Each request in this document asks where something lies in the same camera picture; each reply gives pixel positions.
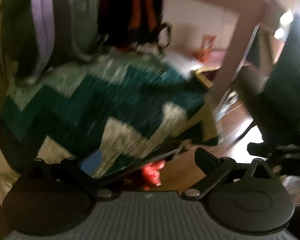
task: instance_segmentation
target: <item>purple strap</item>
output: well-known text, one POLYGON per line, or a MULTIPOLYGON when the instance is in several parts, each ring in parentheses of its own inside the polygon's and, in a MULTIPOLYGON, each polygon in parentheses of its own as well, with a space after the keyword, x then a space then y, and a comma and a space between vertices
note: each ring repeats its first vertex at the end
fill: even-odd
POLYGON ((32 76, 37 77, 48 64, 54 48, 53 0, 31 0, 31 12, 39 51, 32 76))

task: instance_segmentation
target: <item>chevron patterned blanket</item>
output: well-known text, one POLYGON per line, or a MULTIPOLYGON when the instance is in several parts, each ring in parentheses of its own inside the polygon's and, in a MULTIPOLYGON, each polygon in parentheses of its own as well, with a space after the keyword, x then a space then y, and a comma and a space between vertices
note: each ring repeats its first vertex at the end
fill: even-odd
POLYGON ((93 175, 99 178, 144 158, 168 137, 214 140, 203 134, 203 120, 213 123, 206 92, 159 57, 115 49, 89 64, 59 66, 32 86, 13 81, 0 128, 2 194, 36 157, 58 163, 100 149, 93 175))

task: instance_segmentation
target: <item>black and orange bag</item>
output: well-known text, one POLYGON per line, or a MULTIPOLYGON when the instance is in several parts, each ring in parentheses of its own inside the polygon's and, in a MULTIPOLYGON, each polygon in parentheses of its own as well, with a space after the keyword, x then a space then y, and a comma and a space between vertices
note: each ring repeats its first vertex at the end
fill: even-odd
POLYGON ((159 49, 170 43, 171 27, 162 23, 163 0, 100 0, 99 31, 108 34, 114 46, 156 43, 159 49), (168 44, 159 44, 159 34, 166 29, 168 44))

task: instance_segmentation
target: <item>gray ribbed surface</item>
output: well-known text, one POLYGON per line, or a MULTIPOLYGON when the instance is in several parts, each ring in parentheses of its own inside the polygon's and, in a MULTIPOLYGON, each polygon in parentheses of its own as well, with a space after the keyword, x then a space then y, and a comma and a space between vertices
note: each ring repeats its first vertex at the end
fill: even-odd
POLYGON ((199 202, 176 192, 124 192, 112 202, 98 203, 92 214, 65 233, 34 237, 12 232, 6 240, 295 240, 287 232, 244 236, 214 222, 199 202))

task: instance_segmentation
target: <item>white logo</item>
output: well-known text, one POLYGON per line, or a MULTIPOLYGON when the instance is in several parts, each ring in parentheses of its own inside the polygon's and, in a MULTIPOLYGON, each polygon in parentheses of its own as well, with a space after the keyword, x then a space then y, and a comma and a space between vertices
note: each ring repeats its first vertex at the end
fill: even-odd
POLYGON ((149 199, 149 198, 153 197, 153 195, 149 193, 149 194, 145 195, 145 197, 146 197, 147 199, 149 199))

